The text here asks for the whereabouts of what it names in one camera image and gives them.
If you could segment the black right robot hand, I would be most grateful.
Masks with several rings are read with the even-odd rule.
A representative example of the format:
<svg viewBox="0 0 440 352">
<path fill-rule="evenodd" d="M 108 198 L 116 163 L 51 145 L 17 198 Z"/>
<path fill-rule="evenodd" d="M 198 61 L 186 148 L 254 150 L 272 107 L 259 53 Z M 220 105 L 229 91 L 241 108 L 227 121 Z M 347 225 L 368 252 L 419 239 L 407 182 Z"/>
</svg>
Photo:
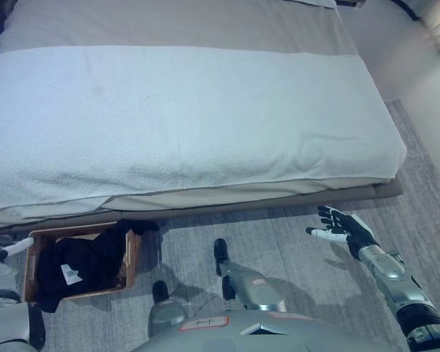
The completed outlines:
<svg viewBox="0 0 440 352">
<path fill-rule="evenodd" d="M 360 260 L 359 251 L 368 246 L 378 246 L 372 230 L 355 214 L 347 214 L 325 205 L 317 206 L 320 221 L 326 227 L 306 228 L 308 235 L 348 245 L 351 256 Z"/>
</svg>

